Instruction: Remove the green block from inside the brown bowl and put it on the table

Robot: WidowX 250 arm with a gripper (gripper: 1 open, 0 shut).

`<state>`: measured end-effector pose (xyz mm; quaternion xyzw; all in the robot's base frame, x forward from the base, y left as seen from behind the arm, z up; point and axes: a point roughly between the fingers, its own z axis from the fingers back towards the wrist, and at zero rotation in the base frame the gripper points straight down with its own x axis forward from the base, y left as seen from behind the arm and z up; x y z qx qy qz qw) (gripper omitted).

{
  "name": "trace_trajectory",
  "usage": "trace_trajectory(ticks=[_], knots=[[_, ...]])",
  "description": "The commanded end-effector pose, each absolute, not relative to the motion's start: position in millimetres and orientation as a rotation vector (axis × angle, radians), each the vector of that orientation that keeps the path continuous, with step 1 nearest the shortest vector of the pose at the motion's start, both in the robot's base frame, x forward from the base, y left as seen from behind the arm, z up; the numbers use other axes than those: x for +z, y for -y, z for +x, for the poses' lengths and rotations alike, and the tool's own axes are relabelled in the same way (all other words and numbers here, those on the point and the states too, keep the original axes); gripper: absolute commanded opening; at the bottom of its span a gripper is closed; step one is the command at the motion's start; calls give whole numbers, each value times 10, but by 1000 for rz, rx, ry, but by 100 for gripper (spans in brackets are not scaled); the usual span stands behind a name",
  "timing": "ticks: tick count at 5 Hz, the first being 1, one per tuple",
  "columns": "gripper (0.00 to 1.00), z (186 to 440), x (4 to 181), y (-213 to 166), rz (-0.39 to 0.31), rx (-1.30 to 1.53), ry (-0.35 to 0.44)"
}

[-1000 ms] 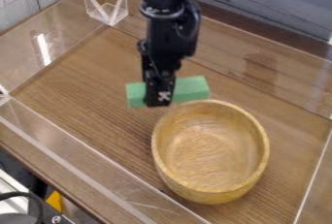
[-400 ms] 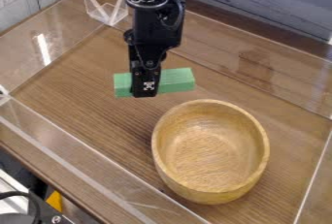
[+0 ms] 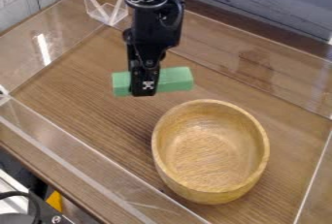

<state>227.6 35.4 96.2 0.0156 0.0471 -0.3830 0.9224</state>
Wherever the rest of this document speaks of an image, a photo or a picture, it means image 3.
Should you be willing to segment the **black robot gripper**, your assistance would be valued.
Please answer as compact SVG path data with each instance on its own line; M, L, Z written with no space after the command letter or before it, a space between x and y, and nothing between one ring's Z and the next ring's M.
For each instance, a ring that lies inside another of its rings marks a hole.
M181 41L183 0L124 0L132 8L132 24L123 31L130 69L130 93L152 96L159 81L158 64Z

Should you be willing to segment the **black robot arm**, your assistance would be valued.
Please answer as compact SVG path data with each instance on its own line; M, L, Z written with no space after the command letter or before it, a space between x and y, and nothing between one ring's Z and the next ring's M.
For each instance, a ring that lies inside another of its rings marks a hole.
M123 31L132 96L152 96L166 51L181 42L185 0L124 0L132 10L131 26Z

